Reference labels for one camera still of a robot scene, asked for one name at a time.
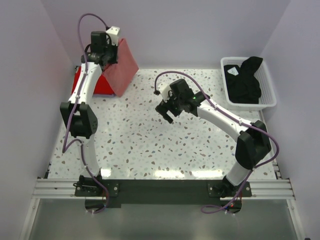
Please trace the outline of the pink t shirt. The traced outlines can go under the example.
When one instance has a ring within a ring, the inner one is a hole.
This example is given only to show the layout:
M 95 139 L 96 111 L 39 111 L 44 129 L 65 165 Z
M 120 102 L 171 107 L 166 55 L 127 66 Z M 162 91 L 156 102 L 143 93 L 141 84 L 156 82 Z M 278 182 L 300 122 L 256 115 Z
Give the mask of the pink t shirt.
M 118 45 L 117 63 L 108 65 L 102 75 L 105 77 L 114 94 L 117 97 L 121 97 L 138 70 L 138 64 L 130 50 L 127 40 L 121 38 Z

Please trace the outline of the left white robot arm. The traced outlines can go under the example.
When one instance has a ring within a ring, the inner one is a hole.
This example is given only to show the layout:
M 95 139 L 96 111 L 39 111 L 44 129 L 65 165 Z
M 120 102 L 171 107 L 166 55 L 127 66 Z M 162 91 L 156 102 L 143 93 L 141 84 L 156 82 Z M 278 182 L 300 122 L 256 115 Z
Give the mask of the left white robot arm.
M 70 98 L 60 104 L 60 113 L 66 127 L 62 152 L 76 143 L 79 146 L 81 175 L 98 176 L 100 167 L 96 157 L 95 133 L 98 118 L 91 102 L 98 79 L 107 65 L 118 62 L 120 28 L 112 26 L 105 31 L 93 31 L 90 44 L 82 49 L 80 75 Z

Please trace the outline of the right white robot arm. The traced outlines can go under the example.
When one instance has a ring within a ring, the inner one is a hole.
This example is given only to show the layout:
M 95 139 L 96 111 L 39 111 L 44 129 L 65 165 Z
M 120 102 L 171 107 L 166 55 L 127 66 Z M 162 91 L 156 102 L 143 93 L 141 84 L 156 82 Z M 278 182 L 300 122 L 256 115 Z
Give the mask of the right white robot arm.
M 270 140 L 264 134 L 266 125 L 260 120 L 245 120 L 219 108 L 216 103 L 209 103 L 208 95 L 200 91 L 194 93 L 182 78 L 171 84 L 159 84 L 155 93 L 162 97 L 155 109 L 169 123 L 172 123 L 173 119 L 167 112 L 171 112 L 175 117 L 186 112 L 214 124 L 236 142 L 236 162 L 224 177 L 222 185 L 227 196 L 235 196 L 241 190 L 240 184 L 249 172 L 271 151 Z

